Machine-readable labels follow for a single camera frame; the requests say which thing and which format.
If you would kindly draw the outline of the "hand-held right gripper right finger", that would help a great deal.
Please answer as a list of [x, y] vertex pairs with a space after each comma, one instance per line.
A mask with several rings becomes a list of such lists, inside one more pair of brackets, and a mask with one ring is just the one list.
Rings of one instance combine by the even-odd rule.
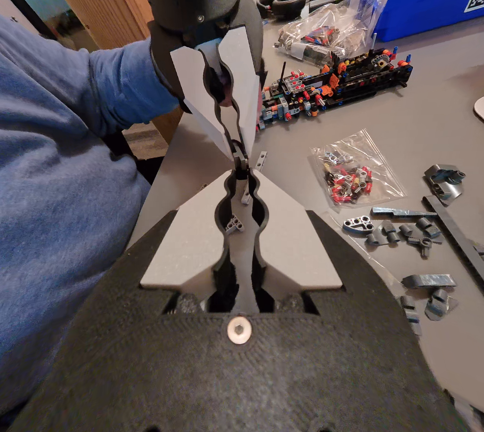
[[251, 283], [257, 308], [274, 313], [287, 301], [305, 311], [308, 292], [342, 290], [343, 283], [308, 212], [284, 190], [251, 169], [252, 218], [258, 225]]

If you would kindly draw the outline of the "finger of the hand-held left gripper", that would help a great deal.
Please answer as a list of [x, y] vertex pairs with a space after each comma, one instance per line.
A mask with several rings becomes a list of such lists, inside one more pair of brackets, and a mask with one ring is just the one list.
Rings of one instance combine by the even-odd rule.
[[238, 113], [240, 142], [251, 157], [258, 122], [259, 77], [253, 64], [245, 26], [229, 30], [217, 47], [217, 56], [231, 80], [231, 99]]
[[173, 50], [170, 56], [184, 94], [183, 102], [205, 134], [229, 160], [232, 160], [233, 152], [225, 127], [217, 119], [220, 116], [220, 107], [206, 81], [209, 66], [203, 53], [183, 46]]

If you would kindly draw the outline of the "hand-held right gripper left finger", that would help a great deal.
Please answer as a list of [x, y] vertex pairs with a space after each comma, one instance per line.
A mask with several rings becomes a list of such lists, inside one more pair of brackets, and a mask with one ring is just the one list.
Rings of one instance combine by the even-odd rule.
[[238, 294], [226, 227], [236, 171], [226, 171], [182, 204], [154, 253], [140, 286], [191, 294], [211, 312], [229, 312]]

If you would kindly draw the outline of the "black lego piece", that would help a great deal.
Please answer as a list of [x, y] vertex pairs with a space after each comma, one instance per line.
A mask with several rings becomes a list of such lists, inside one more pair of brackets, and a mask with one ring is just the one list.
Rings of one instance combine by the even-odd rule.
[[244, 144], [237, 139], [232, 139], [231, 144], [235, 170], [247, 171], [249, 168], [249, 158], [245, 151]]

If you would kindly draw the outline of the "group of dark grey lego pieces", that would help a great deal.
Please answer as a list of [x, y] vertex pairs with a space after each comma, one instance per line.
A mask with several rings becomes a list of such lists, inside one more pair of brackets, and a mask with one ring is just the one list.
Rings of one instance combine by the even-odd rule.
[[[448, 206], [462, 195], [465, 177], [454, 165], [435, 164], [423, 177], [432, 192], [423, 198], [426, 211], [372, 207], [373, 217], [387, 219], [375, 224], [369, 216], [350, 218], [343, 222], [342, 230], [365, 238], [369, 248], [396, 247], [405, 242], [419, 251], [422, 260], [428, 260], [432, 248], [447, 240], [483, 290], [483, 245], [467, 239], [448, 211]], [[449, 273], [411, 274], [401, 280], [401, 286], [426, 293], [425, 315], [431, 321], [442, 320], [457, 307], [457, 300], [451, 296], [457, 281]]]

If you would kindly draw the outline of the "clear bag of lego pins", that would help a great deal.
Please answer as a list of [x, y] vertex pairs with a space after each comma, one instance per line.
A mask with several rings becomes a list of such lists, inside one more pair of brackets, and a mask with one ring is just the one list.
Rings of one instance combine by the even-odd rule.
[[366, 129], [312, 147], [310, 163], [330, 205], [338, 209], [384, 204], [408, 195]]

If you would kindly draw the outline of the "group of light grey lego pieces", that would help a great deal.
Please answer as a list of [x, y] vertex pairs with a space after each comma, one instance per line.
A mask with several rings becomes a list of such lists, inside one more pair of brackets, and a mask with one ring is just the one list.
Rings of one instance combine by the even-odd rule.
[[[258, 157], [257, 163], [256, 163], [256, 169], [259, 171], [263, 170], [264, 163], [267, 159], [267, 151], [262, 151]], [[252, 196], [249, 192], [249, 183], [245, 185], [245, 189], [243, 192], [243, 196], [241, 198], [241, 204], [243, 206], [248, 206], [252, 201]], [[239, 232], [242, 233], [245, 230], [244, 224], [241, 222], [241, 220], [235, 215], [232, 214], [226, 228], [225, 228], [225, 234], [231, 235], [234, 232]]]

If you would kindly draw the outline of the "colourful lego chassis assembly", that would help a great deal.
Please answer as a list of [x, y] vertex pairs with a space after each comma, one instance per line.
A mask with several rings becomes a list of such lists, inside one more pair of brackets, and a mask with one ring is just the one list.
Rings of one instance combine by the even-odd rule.
[[292, 71], [262, 90], [262, 110], [257, 128], [275, 121], [289, 122], [305, 114], [315, 118], [326, 110], [375, 96], [392, 87], [405, 88], [413, 71], [411, 55], [397, 60], [397, 47], [371, 49], [357, 57], [342, 59], [334, 52], [319, 73]]

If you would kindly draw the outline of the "person's left hand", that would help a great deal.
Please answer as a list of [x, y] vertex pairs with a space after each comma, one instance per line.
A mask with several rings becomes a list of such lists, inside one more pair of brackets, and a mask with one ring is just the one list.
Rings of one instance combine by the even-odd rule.
[[219, 103], [221, 107], [232, 106], [232, 80], [231, 75], [227, 69], [223, 68], [219, 76], [220, 83], [223, 90], [223, 100]]

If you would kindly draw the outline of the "clear bag white label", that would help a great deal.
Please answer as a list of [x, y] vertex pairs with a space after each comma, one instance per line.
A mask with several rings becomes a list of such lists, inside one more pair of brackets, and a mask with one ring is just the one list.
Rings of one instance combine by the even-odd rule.
[[283, 26], [274, 48], [296, 60], [316, 66], [331, 55], [348, 60], [365, 51], [366, 24], [346, 4], [328, 4]]

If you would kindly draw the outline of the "empty clear plastic bag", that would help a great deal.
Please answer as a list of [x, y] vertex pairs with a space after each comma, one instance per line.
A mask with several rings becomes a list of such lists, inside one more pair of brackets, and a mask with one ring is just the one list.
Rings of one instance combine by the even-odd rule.
[[388, 249], [388, 246], [370, 246], [368, 250], [366, 247], [366, 239], [368, 232], [356, 232], [354, 230], [348, 231], [344, 227], [346, 221], [352, 221], [354, 219], [360, 219], [364, 217], [364, 224], [370, 224], [372, 226], [372, 231], [377, 229], [375, 220], [369, 217], [369, 214], [361, 214], [356, 217], [341, 218], [334, 211], [327, 211], [322, 214], [323, 220], [330, 225], [330, 227], [336, 231], [336, 233], [341, 236], [351, 248], [353, 248], [357, 253], [364, 258], [364, 260], [372, 266], [373, 270], [379, 275], [384, 281], [385, 285], [395, 296], [401, 296], [404, 293], [403, 285], [397, 280], [396, 277], [377, 259], [373, 258], [371, 253], [378, 249]]

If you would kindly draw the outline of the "person's blue sweater torso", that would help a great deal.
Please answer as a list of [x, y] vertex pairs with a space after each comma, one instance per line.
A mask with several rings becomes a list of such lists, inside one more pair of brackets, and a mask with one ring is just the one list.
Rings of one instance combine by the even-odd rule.
[[1, 415], [48, 374], [149, 191], [93, 129], [90, 54], [1, 17]]

